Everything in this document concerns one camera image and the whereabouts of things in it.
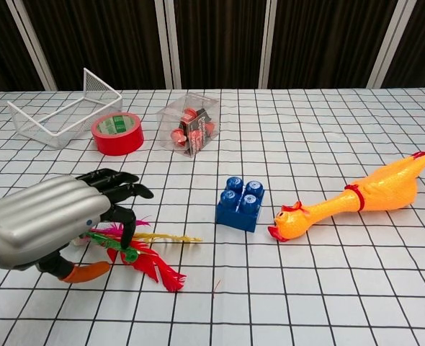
brown curtain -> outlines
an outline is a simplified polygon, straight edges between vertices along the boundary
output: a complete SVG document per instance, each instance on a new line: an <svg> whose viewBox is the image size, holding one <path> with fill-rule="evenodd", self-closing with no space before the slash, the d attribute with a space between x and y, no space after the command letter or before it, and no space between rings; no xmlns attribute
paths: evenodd
<svg viewBox="0 0 425 346"><path fill-rule="evenodd" d="M383 87L425 87L425 0L418 0Z"/></svg>
<svg viewBox="0 0 425 346"><path fill-rule="evenodd" d="M366 87L396 2L278 1L268 87Z"/></svg>
<svg viewBox="0 0 425 346"><path fill-rule="evenodd" d="M174 0L182 87L257 88L266 0Z"/></svg>
<svg viewBox="0 0 425 346"><path fill-rule="evenodd" d="M44 90L5 1L0 1L0 92Z"/></svg>
<svg viewBox="0 0 425 346"><path fill-rule="evenodd" d="M86 67L116 89L164 89L153 0L24 0L59 89Z"/></svg>

red band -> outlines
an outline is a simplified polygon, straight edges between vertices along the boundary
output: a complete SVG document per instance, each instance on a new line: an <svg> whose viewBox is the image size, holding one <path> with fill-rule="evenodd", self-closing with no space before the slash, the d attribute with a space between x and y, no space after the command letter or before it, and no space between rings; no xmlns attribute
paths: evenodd
<svg viewBox="0 0 425 346"><path fill-rule="evenodd" d="M347 190L352 190L353 192L355 192L358 196L359 199L359 209L358 211L362 211L364 208L364 197L362 195L362 193L358 190L358 185L347 185L345 187L345 189Z"/></svg>
<svg viewBox="0 0 425 346"><path fill-rule="evenodd" d="M106 119L121 115L130 117L134 121L134 126L126 132L107 135L98 129L99 124ZM143 132L142 126L140 125L140 119L136 114L132 113L116 112L105 115L92 124L91 133L96 141L97 149L105 155L126 155L136 151L143 144Z"/></svg>
<svg viewBox="0 0 425 346"><path fill-rule="evenodd" d="M412 157L414 158L414 159L417 159L418 157L421 157L421 156L424 156L425 155L425 151L418 151L417 153L414 153L413 155L412 155Z"/></svg>

roll of tape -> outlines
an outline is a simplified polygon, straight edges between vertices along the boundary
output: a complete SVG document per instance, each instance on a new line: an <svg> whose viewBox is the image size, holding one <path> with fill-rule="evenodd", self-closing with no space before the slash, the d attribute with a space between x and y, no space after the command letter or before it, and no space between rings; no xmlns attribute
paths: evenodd
<svg viewBox="0 0 425 346"><path fill-rule="evenodd" d="M136 114L116 112L96 120L91 127L97 149L110 156L126 155L143 144L142 126Z"/></svg>

green feather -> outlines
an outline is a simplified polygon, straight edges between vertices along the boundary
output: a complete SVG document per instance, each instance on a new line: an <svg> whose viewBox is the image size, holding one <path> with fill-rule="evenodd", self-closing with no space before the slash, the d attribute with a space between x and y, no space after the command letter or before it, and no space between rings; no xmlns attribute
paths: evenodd
<svg viewBox="0 0 425 346"><path fill-rule="evenodd" d="M127 249L122 249L119 241L109 238L103 234L95 232L86 232L85 233L92 241L98 243L101 247L105 249L114 249L115 251L122 252L125 254L125 261L128 263L133 263L139 257L139 251L133 247L128 247Z"/></svg>

grid tablecloth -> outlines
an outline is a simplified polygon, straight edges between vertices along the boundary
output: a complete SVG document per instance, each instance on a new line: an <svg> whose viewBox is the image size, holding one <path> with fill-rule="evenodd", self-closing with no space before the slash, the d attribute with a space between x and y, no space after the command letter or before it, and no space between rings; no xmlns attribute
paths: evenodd
<svg viewBox="0 0 425 346"><path fill-rule="evenodd" d="M34 267L0 270L0 345L424 346L425 170L409 208L337 215L280 244L267 226L283 204L321 202L425 151L425 89L191 90L221 101L220 135L194 159L155 140L155 113L185 92L122 91L146 140L119 157L101 155L90 133L63 150L14 134L6 101L47 113L78 93L0 93L0 198L109 167L141 176L155 194L123 203L151 223L138 231L203 239L153 245L187 275L179 293L120 262L78 285ZM214 224L233 175L267 190L254 234ZM63 256L107 259L93 245Z"/></svg>

